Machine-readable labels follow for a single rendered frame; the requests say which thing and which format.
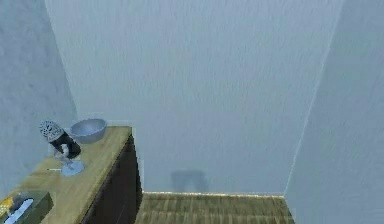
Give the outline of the green tissue box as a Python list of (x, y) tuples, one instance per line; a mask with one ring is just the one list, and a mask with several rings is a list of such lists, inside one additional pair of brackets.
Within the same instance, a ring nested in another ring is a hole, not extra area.
[(52, 207), (47, 191), (17, 192), (0, 202), (0, 224), (40, 224)]

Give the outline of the grey bowl dish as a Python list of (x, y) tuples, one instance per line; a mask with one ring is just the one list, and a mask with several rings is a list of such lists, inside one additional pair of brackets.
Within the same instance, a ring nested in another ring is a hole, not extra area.
[(100, 118), (89, 118), (78, 121), (69, 129), (69, 134), (81, 144), (91, 144), (104, 137), (107, 122)]

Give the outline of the wooden top dark cabinet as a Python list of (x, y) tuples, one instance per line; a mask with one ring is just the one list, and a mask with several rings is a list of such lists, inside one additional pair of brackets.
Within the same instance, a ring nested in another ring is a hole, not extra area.
[(132, 128), (110, 126), (103, 139), (81, 148), (81, 173), (64, 177), (47, 158), (16, 187), (50, 194), (53, 207), (40, 224), (134, 224), (142, 188)]

